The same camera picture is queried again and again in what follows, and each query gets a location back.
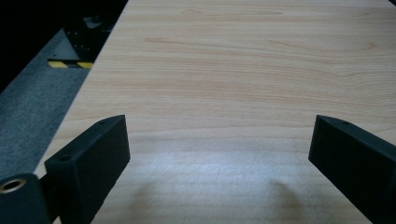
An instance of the hazard stripe tape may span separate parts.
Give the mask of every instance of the hazard stripe tape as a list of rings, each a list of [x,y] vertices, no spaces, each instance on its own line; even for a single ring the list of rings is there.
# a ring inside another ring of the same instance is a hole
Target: hazard stripe tape
[[[49,61],[49,66],[51,66],[53,68],[92,68],[93,67],[93,63]]]

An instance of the light wood tabletop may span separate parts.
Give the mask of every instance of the light wood tabletop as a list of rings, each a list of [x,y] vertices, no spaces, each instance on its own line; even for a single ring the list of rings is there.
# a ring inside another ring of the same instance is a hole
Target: light wood tabletop
[[[131,0],[42,161],[125,114],[93,223],[370,223],[307,157],[317,114],[395,145],[395,72],[386,0]]]

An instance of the wooden table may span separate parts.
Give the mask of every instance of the wooden table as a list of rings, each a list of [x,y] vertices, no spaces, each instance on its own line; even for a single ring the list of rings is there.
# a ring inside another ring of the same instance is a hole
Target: wooden table
[[[125,114],[94,223],[369,223],[307,157],[317,114],[396,144],[395,60],[386,0],[130,1],[43,161]]]

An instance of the floor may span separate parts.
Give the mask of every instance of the floor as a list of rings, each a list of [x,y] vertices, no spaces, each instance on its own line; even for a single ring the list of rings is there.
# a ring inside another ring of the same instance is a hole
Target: floor
[[[61,30],[0,94],[0,179],[32,173],[89,73],[52,68]]]

